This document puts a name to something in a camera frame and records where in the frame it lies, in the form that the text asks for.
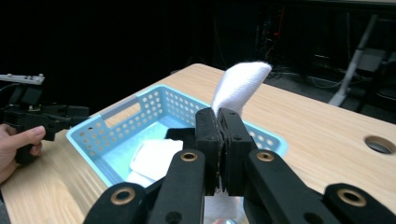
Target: blue basket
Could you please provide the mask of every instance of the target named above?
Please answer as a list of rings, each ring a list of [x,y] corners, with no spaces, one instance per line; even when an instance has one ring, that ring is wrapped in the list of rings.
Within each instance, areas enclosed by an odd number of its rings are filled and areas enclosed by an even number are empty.
[[[138,112],[109,127],[106,120],[138,105]],[[70,129],[66,137],[108,187],[124,182],[131,173],[130,162],[143,141],[164,139],[169,128],[193,128],[195,113],[209,107],[180,91],[157,85]],[[284,156],[288,145],[273,133],[245,122],[258,148]]]

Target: hand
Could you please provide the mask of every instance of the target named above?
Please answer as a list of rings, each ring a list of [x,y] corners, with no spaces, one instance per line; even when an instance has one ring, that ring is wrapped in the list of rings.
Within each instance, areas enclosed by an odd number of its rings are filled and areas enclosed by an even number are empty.
[[[43,126],[17,133],[17,130],[9,125],[0,124],[0,184],[17,169],[15,154],[18,148],[33,144],[30,153],[34,156],[41,155],[41,140],[44,135],[46,130]]]

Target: wooden table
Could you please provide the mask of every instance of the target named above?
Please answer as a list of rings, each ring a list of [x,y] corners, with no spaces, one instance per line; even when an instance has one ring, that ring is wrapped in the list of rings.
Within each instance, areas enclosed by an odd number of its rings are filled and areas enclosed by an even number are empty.
[[[166,84],[210,104],[223,71],[193,64],[154,84]],[[114,119],[122,119],[120,114]],[[396,213],[396,157],[368,148],[364,138],[396,144],[396,125],[262,84],[242,119],[282,136],[286,163],[323,193],[334,183],[366,190]],[[81,223],[106,185],[66,139],[44,142],[43,156],[2,186],[12,223]]]

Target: chair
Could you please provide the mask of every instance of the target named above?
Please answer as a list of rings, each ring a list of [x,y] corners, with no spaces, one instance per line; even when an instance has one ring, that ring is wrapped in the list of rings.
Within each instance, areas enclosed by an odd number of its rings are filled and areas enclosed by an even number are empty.
[[[396,112],[396,62],[378,68],[356,112],[360,113],[365,105],[374,105]]]

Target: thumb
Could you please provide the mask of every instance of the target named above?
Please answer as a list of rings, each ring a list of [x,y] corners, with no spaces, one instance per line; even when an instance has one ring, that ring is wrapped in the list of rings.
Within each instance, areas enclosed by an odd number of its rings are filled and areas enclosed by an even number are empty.
[[[16,150],[28,144],[35,144],[41,141],[46,135],[46,130],[43,126],[38,126],[33,129],[11,135],[2,140],[2,147],[4,150]]]

